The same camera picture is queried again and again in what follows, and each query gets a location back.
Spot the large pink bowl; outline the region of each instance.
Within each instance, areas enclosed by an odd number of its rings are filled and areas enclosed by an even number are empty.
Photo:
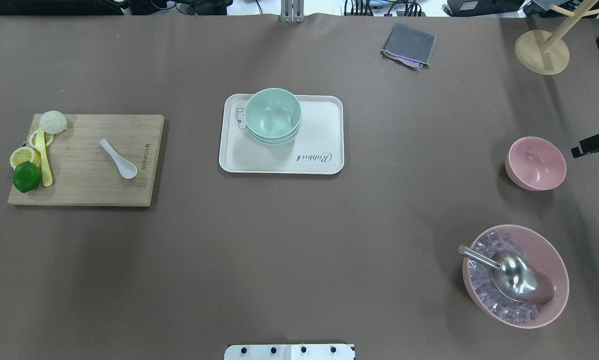
[[[469,259],[464,258],[464,264],[462,264],[462,275],[464,277],[464,285],[468,290],[468,294],[482,309],[485,313],[491,317],[498,319],[506,325],[514,326],[515,328],[522,329],[535,329],[541,328],[542,326],[549,325],[555,319],[562,314],[564,308],[567,306],[569,300],[569,273],[567,267],[562,261],[562,257],[558,251],[549,243],[548,240],[537,232],[519,225],[498,225],[489,228],[482,232],[475,241],[470,245],[471,248],[475,247],[475,243],[490,231],[496,231],[500,236],[505,234],[511,234],[515,240],[515,244],[519,246],[521,250],[528,254],[528,264],[538,272],[546,275],[553,285],[555,286],[555,294],[553,299],[545,303],[539,310],[539,315],[535,319],[527,323],[509,323],[500,319],[482,304],[478,298],[478,294],[473,289],[471,284],[471,276],[469,275]]]
[[[512,143],[504,164],[510,180],[528,191],[555,189],[567,177],[564,156],[541,137],[522,137]]]

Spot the metal scoop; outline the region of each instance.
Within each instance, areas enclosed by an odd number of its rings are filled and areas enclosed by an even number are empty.
[[[112,157],[113,161],[115,161],[115,165],[117,165],[117,170],[119,170],[119,175],[121,175],[124,179],[132,179],[135,178],[135,175],[138,174],[138,168],[133,165],[132,162],[126,160],[121,157],[119,153],[113,150],[111,144],[106,141],[106,139],[100,140],[101,147],[106,150],[106,153]]]
[[[516,253],[501,251],[488,258],[460,245],[460,254],[491,268],[491,278],[499,291],[510,300],[522,303],[545,304],[553,299],[555,286],[543,273],[531,268]]]

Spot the cutting board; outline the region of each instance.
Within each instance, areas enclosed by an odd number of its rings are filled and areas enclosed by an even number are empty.
[[[164,116],[132,114],[65,114],[66,130],[46,148],[53,185],[21,193],[13,186],[12,205],[148,207],[158,168]],[[39,128],[35,114],[26,139]],[[123,178],[100,146],[106,139],[137,167],[135,178]]]

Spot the yellow-green knife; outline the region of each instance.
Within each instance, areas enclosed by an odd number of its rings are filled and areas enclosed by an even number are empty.
[[[41,155],[41,184],[50,187],[53,185],[53,175],[51,175],[49,158],[46,156],[46,141],[44,139],[44,130],[41,127],[37,129],[37,136],[35,136],[35,149]]]

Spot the green lime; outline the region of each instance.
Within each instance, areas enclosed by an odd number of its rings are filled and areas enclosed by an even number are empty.
[[[40,178],[42,172],[30,161],[22,162],[13,171],[13,185],[22,193],[37,189],[40,186]]]

